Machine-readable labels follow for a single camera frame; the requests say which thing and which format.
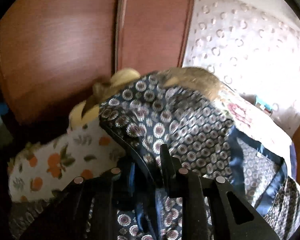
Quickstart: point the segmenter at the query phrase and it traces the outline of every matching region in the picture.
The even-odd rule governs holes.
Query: round metal pin
[[[119,168],[112,168],[111,169],[112,174],[119,174],[120,172],[121,172],[121,170]]]
[[[186,169],[186,168],[180,168],[179,169],[179,173],[180,174],[187,174],[188,173],[188,169]]]
[[[218,177],[216,178],[216,181],[219,182],[219,183],[225,183],[225,182],[226,182],[226,179],[225,179],[224,177],[222,177],[222,176],[218,176]]]
[[[83,182],[83,177],[80,177],[80,176],[76,177],[76,178],[74,178],[73,182],[75,184],[81,184]]]

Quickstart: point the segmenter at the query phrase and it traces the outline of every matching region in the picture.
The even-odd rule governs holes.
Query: bedding
[[[207,85],[205,80],[213,80],[213,84]],[[171,125],[175,121],[177,127],[181,126],[181,120],[177,119],[178,109],[173,113],[169,110],[171,103],[167,100],[179,100],[178,104],[182,105],[191,104],[192,98],[196,97],[204,99],[204,103],[208,106],[208,110],[196,109],[196,114],[204,118],[196,120],[197,118],[184,116],[185,126],[186,123],[198,122],[191,126],[193,134],[186,132],[173,140]],[[142,102],[145,111],[141,115],[135,111],[135,107],[140,107],[139,102]],[[212,117],[206,111],[214,111],[217,114]],[[125,133],[127,123],[122,118],[124,112],[127,113],[130,122],[133,120],[133,123],[137,124],[131,125],[128,133]],[[117,160],[125,154],[125,151],[132,149],[122,140],[114,141],[112,138],[114,132],[129,142],[129,145],[137,144],[136,139],[144,139],[145,146],[142,143],[136,145],[138,147],[136,153],[143,157],[142,165],[150,171],[151,177],[158,185],[160,184],[158,147],[161,143],[168,142],[171,154],[177,155],[186,168],[195,170],[200,176],[213,178],[222,175],[229,179],[246,196],[249,203],[259,209],[258,211],[281,239],[288,239],[300,224],[300,187],[291,178],[290,137],[266,114],[231,91],[207,71],[183,68],[144,76],[106,100],[100,107],[99,117],[100,121],[95,119],[47,145],[37,146],[38,148],[34,150],[29,147],[26,152],[16,157],[10,173],[10,194],[14,205],[23,206],[24,212],[11,214],[10,228],[15,239],[19,238],[26,228],[25,225],[30,224],[35,217],[32,208],[35,204],[31,203],[41,200],[45,201],[45,204],[48,203],[54,194],[76,176],[81,175],[87,179],[97,177],[103,171],[115,167]],[[220,140],[223,142],[222,145],[221,142],[218,144],[224,147],[222,151],[210,151],[217,145],[209,146],[209,143],[214,144],[214,141],[209,140],[207,136],[214,135],[211,131],[204,130],[207,127],[203,123],[209,123],[210,119],[212,123],[216,122],[216,120],[213,122],[213,118],[217,118],[222,126],[220,130],[223,134]],[[115,130],[116,125],[123,125],[124,129]],[[199,136],[202,136],[202,143],[207,147],[203,147],[202,143],[200,145],[195,143],[200,141]],[[188,144],[180,143],[180,140],[191,140],[191,137],[194,141],[189,141]],[[235,157],[240,160],[237,168],[231,166]],[[270,187],[275,187],[276,194],[267,193]],[[162,233],[168,239],[179,239],[182,225],[180,199],[170,200],[162,195],[161,202],[164,213],[162,222],[165,225]],[[138,232],[138,225],[132,212],[118,211],[118,223],[120,225],[118,239],[152,239],[151,235]],[[213,227],[209,226],[212,237]]]

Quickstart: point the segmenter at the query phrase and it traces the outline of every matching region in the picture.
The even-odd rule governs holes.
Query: yellow fabric
[[[138,73],[138,71],[131,68],[123,69],[118,71],[111,77],[111,87],[119,87],[138,78],[140,78],[140,74]],[[69,114],[69,130],[75,130],[78,127],[82,127],[99,116],[99,105],[95,105],[92,109],[85,113],[83,118],[81,118],[81,113],[85,104],[86,100],[77,104],[71,110]]]

